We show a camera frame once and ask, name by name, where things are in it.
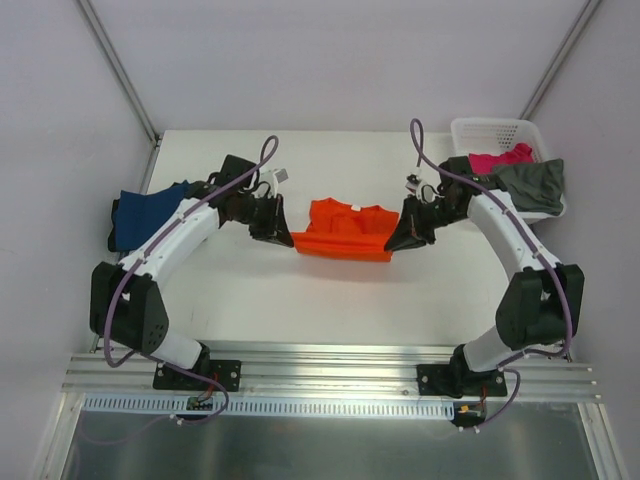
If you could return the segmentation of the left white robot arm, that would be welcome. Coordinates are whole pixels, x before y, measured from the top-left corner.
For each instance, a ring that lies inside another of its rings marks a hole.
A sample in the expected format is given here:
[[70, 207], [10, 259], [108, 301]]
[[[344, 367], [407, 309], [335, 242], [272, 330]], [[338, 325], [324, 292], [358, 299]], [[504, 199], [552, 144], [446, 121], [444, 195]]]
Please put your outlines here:
[[249, 235], [291, 248], [284, 198], [278, 188], [285, 169], [260, 172], [257, 164], [228, 155], [206, 181], [183, 182], [173, 212], [141, 246], [116, 264], [102, 262], [91, 276], [90, 330], [107, 345], [175, 367], [188, 388], [203, 386], [210, 375], [210, 351], [175, 331], [162, 298], [174, 270], [225, 223], [247, 226]]

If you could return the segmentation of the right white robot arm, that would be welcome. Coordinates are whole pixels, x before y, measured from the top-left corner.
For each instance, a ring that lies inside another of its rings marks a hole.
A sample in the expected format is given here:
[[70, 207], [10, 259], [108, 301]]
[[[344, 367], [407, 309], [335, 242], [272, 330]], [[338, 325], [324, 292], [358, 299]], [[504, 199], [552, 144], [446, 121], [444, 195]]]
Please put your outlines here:
[[432, 245], [437, 229], [469, 220], [509, 280], [494, 327], [457, 346], [447, 363], [423, 368], [427, 391], [460, 398], [478, 393], [498, 379], [502, 368], [526, 355], [565, 355], [577, 332], [585, 276], [579, 266], [561, 262], [544, 247], [498, 174], [473, 172], [464, 156], [436, 169], [438, 186], [420, 171], [408, 175], [408, 195], [385, 251]]

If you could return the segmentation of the orange t shirt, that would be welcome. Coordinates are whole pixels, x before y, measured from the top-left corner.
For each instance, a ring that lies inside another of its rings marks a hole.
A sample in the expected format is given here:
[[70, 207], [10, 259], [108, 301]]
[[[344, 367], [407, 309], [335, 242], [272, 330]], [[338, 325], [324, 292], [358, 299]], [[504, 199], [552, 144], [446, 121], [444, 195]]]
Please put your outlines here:
[[379, 205], [358, 207], [333, 198], [313, 200], [305, 231], [292, 232], [296, 251], [334, 260], [390, 262], [385, 244], [400, 214]]

